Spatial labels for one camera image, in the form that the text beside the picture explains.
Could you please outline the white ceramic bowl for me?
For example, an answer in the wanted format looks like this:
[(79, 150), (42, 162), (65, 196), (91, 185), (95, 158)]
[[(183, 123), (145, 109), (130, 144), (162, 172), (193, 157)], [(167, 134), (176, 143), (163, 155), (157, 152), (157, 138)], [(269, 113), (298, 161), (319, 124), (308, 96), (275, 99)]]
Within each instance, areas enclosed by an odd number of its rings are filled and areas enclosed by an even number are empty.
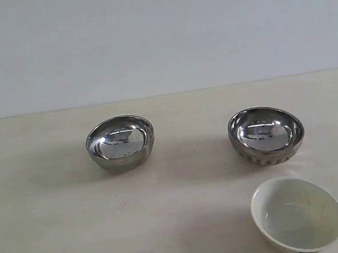
[(263, 238), (284, 253), (317, 253), (338, 241), (338, 201), (306, 179), (265, 181), (253, 193), (250, 214)]

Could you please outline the ribbed stainless steel bowl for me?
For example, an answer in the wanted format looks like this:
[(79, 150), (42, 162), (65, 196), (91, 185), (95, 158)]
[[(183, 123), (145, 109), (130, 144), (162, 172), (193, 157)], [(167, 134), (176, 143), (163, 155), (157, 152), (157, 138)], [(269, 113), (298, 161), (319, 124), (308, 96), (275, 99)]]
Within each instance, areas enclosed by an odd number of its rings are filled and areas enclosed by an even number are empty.
[(297, 117), (274, 107), (239, 111), (230, 118), (227, 126), (229, 141), (238, 155), (261, 167), (291, 159), (305, 134)]

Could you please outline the smooth stainless steel bowl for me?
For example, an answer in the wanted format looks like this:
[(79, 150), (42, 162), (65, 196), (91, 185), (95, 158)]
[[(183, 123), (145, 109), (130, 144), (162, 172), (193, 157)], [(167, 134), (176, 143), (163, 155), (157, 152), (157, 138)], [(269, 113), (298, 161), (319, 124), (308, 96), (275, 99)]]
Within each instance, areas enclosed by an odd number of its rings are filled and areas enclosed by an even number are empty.
[(110, 173), (135, 169), (149, 158), (154, 128), (141, 116), (121, 115), (103, 121), (86, 137), (90, 158)]

